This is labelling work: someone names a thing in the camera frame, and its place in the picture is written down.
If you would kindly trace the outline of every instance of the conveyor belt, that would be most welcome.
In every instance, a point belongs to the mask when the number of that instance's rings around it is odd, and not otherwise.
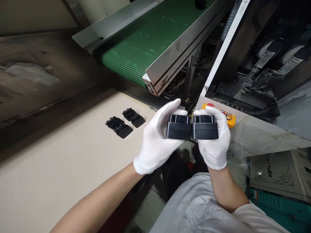
[[[100,48],[101,63],[137,85],[145,86],[146,69],[197,19],[206,8],[194,0],[165,0]]]

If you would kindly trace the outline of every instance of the yellow control box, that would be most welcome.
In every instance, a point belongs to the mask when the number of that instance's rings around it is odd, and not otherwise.
[[[213,104],[206,104],[204,103],[201,109],[205,109],[205,107],[209,105],[209,106],[214,106]],[[227,118],[227,123],[228,123],[228,127],[229,128],[233,128],[236,125],[236,116],[232,115],[231,113],[228,113],[224,110],[219,109],[223,114],[225,114],[226,118]]]

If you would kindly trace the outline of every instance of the black plastic part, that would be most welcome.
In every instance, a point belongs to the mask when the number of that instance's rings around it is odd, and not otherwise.
[[[124,123],[120,118],[115,116],[106,121],[106,125],[111,128],[119,137],[126,138],[133,129]]]
[[[192,137],[194,139],[218,139],[218,125],[214,115],[194,116],[192,124]]]
[[[145,119],[141,115],[137,114],[132,108],[128,108],[123,111],[122,115],[125,117],[125,119],[132,122],[136,128],[140,127],[143,123],[146,122]]]
[[[206,0],[194,0],[194,5],[197,9],[203,10],[205,8]]]
[[[191,138],[190,117],[171,114],[167,123],[166,138],[189,140]]]

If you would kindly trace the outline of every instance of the gloved hand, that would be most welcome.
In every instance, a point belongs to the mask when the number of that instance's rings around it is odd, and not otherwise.
[[[230,131],[226,116],[217,108],[206,106],[206,109],[194,111],[194,115],[215,115],[218,125],[218,139],[198,140],[200,153],[212,169],[221,170],[227,165],[227,150],[230,143]]]
[[[170,114],[187,115],[187,111],[177,109],[180,99],[160,108],[144,129],[143,147],[134,159],[134,168],[139,174],[150,174],[162,166],[183,140],[166,139],[166,127]]]

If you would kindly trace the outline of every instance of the beige table surface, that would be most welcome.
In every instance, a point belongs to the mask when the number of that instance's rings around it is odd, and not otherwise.
[[[139,153],[144,126],[155,112],[113,89],[99,98],[103,101],[0,164],[0,232],[49,232]],[[128,122],[122,112],[129,107],[146,123],[135,128]],[[134,131],[121,139],[105,125],[112,116]]]

